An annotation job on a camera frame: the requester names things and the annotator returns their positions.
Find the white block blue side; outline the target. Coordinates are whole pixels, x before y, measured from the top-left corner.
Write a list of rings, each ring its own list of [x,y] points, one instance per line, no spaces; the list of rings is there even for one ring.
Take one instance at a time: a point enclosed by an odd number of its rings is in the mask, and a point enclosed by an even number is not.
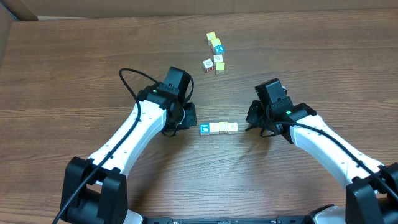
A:
[[[228,134],[236,134],[238,132],[238,124],[236,122],[228,123]]]

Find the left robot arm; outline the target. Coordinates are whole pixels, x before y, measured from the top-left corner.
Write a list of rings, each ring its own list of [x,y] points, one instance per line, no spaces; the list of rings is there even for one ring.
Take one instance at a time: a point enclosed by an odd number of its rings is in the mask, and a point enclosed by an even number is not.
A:
[[[165,80],[133,93],[134,108],[109,141],[88,158],[74,157],[66,166],[60,210],[54,222],[143,224],[146,218],[128,208],[127,177],[157,134],[175,136],[196,125],[190,97],[194,80],[170,67]]]

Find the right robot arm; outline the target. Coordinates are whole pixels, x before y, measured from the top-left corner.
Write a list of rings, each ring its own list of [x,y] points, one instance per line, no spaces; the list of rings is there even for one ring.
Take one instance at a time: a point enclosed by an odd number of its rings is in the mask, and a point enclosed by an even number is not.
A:
[[[277,78],[255,87],[258,99],[246,117],[250,128],[283,136],[315,158],[345,190],[345,206],[325,205],[278,223],[397,223],[397,164],[363,154],[336,134],[305,103],[294,105]]]

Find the red I block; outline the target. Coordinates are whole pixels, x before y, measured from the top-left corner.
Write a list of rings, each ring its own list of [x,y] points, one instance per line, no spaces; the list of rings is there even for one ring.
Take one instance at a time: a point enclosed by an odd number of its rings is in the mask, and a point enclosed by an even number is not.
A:
[[[220,133],[219,123],[210,123],[209,124],[209,133],[210,134],[219,134]]]

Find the blue L block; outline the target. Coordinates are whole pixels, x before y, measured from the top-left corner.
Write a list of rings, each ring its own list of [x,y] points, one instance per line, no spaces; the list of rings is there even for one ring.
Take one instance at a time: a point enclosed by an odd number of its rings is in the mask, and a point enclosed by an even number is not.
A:
[[[210,134],[210,124],[209,123],[202,123],[200,125],[200,135],[209,135]]]

